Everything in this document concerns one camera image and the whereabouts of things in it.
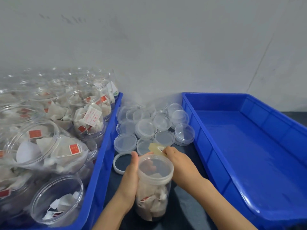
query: gray wall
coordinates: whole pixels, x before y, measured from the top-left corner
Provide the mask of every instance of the gray wall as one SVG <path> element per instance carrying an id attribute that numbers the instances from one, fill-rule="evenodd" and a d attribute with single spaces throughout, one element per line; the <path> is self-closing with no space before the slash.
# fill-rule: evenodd
<path id="1" fill-rule="evenodd" d="M 305 0 L 0 0 L 0 19 L 3 68 L 114 68 L 140 103 L 249 92 L 306 108 Z"/>

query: blue plastic tray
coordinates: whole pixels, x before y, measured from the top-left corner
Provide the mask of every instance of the blue plastic tray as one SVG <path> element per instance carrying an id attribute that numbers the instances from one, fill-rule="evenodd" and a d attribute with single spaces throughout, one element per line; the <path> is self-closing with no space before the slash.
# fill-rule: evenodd
<path id="1" fill-rule="evenodd" d="M 116 113 L 117 109 L 121 104 L 123 94 L 119 93 L 116 100 L 115 108 L 111 115 L 111 118 L 106 129 L 103 142 L 101 144 L 98 157 L 95 163 L 94 171 L 87 187 L 87 191 L 84 197 L 83 205 L 80 210 L 79 216 L 76 221 L 63 228 L 48 228 L 45 225 L 35 224 L 31 228 L 27 229 L 37 229 L 37 230 L 90 230 L 94 225 L 95 216 L 99 216 L 103 209 L 104 198 L 106 195 L 106 189 L 109 182 L 110 171 L 112 167 L 112 161 L 114 157 L 114 135 L 116 132 Z"/>
<path id="2" fill-rule="evenodd" d="M 182 93 L 219 192 L 260 229 L 307 220 L 307 128 L 248 94 Z"/>

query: person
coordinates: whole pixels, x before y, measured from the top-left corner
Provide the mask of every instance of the person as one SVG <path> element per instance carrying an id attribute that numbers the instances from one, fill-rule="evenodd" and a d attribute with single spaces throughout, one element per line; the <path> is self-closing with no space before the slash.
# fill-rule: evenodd
<path id="1" fill-rule="evenodd" d="M 174 182 L 200 203 L 218 230 L 256 229 L 215 189 L 209 180 L 201 176 L 186 154 L 170 146 L 166 147 L 163 153 L 174 165 Z M 138 186 L 139 157 L 135 151 L 131 153 L 131 156 L 130 165 L 126 168 L 116 193 L 102 211 L 92 230 L 119 229 L 122 219 L 132 208 Z"/>

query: dark tabletop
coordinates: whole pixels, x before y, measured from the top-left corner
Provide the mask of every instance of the dark tabletop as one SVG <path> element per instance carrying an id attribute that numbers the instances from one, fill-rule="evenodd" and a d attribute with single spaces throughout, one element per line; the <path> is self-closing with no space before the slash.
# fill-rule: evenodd
<path id="1" fill-rule="evenodd" d="M 287 116 L 307 126 L 307 112 L 285 112 Z M 179 151 L 187 154 L 190 159 L 194 162 L 198 171 L 203 177 L 208 178 L 202 162 L 198 156 L 194 144 L 182 147 L 173 145 Z M 125 168 L 130 163 L 131 156 L 124 155 L 120 157 L 116 166 L 120 170 Z M 122 175 L 117 174 L 112 168 L 108 189 L 106 191 L 105 204 L 113 197 L 118 185 L 121 181 Z M 167 205 L 166 213 L 159 222 L 148 222 L 142 220 L 132 208 L 124 217 L 120 230 L 131 230 L 131 229 L 146 229 L 146 230 L 209 230 L 217 229 L 210 217 L 206 214 L 202 206 L 187 192 L 178 187 L 172 182 L 171 191 L 169 194 L 169 202 Z M 306 229 L 303 226 L 293 227 L 292 229 Z"/>

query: person's left hand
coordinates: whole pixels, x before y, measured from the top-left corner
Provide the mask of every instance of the person's left hand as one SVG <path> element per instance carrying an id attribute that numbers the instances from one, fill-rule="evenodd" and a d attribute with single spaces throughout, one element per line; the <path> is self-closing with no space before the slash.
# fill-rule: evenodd
<path id="1" fill-rule="evenodd" d="M 135 151 L 131 152 L 130 165 L 127 166 L 116 192 L 116 195 L 122 199 L 123 204 L 126 204 L 127 211 L 129 211 L 134 204 L 138 188 L 138 161 L 138 154 Z"/>

